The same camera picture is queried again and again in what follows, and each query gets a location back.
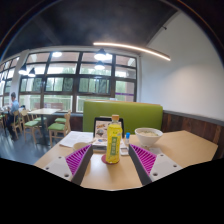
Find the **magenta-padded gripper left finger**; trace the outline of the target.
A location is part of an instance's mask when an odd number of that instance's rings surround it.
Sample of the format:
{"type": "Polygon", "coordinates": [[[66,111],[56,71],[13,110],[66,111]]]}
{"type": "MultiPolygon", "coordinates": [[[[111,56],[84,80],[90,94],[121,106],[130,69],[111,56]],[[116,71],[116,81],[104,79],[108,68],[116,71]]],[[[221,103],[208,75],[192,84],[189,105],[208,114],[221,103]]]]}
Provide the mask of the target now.
{"type": "Polygon", "coordinates": [[[44,170],[80,185],[92,155],[93,147],[89,144],[66,157],[59,156],[47,164],[44,170]]]}

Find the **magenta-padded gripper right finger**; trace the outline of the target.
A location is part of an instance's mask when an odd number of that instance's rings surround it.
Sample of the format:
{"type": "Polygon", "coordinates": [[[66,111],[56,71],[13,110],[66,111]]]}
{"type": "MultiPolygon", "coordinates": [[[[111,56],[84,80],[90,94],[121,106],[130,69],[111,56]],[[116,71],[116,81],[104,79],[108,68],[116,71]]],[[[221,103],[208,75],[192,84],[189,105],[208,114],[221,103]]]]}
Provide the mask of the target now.
{"type": "Polygon", "coordinates": [[[130,144],[129,155],[143,186],[182,169],[180,165],[166,156],[160,148],[147,150],[130,144]]]}

